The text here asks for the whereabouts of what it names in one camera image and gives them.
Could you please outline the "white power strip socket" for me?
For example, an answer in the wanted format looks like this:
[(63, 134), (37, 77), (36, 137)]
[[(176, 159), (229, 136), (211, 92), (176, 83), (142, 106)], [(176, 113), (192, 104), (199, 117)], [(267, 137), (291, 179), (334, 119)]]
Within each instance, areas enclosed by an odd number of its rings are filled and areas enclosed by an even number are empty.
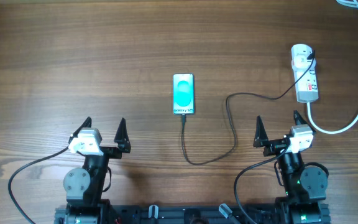
[(310, 46), (295, 44), (291, 48), (291, 67), (299, 103), (312, 103), (319, 98), (315, 66), (315, 51)]

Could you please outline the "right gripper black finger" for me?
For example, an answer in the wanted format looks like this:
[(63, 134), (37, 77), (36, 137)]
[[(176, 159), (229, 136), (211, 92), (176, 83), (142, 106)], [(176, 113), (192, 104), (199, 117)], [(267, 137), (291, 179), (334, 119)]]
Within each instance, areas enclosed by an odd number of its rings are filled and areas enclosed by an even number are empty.
[(303, 119), (297, 110), (293, 111), (293, 119), (296, 125), (306, 124), (312, 130), (313, 135), (316, 134), (316, 130), (306, 120)]
[(264, 147), (268, 144), (268, 142), (269, 142), (269, 138), (267, 136), (262, 118), (260, 116), (257, 116), (253, 146)]

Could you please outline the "turquoise screen Galaxy smartphone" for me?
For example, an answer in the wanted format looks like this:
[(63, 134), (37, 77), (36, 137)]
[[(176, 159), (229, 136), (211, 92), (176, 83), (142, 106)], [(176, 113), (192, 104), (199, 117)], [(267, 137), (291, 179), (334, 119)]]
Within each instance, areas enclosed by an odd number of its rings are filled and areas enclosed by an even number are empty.
[(173, 75), (173, 114), (195, 113), (194, 75)]

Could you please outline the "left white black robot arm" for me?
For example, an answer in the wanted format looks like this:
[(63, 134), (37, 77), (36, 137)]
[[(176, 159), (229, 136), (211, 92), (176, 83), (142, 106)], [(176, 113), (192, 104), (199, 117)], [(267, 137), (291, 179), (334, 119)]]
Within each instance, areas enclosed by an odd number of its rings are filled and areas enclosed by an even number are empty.
[(122, 218), (113, 209), (110, 200), (102, 199), (106, 175), (111, 175), (109, 161), (121, 159), (123, 153), (131, 151), (126, 120), (121, 119), (114, 143), (116, 146), (102, 146), (102, 136), (92, 127), (92, 119), (86, 118), (83, 124), (71, 134), (68, 149), (73, 154), (81, 154), (85, 160), (81, 168), (70, 170), (64, 180), (67, 205), (55, 223), (121, 223)]

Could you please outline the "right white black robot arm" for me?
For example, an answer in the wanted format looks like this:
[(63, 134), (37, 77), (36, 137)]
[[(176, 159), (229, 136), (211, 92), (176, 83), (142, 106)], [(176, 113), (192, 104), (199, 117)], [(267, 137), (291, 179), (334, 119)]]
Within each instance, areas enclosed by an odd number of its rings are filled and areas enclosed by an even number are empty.
[(257, 117), (254, 147), (263, 147), (263, 154), (276, 156), (274, 169), (286, 196), (275, 199), (277, 223), (330, 223), (326, 199), (328, 169), (317, 162), (303, 162), (301, 152), (309, 149), (316, 131), (293, 112), (295, 125), (281, 139), (268, 138), (262, 118)]

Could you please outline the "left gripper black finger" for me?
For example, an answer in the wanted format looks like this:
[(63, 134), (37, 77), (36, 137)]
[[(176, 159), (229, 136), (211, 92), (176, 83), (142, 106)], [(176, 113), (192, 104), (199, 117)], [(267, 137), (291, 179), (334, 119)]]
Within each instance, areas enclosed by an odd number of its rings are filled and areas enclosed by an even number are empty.
[(127, 133), (126, 119), (122, 118), (119, 127), (114, 137), (114, 142), (117, 144), (118, 149), (123, 153), (130, 153), (131, 143)]
[(83, 129), (83, 128), (90, 128), (92, 125), (92, 119), (91, 117), (87, 117), (85, 119), (85, 121), (80, 125), (80, 127), (74, 131), (71, 135), (70, 135), (70, 138), (76, 138), (78, 136), (78, 133)]

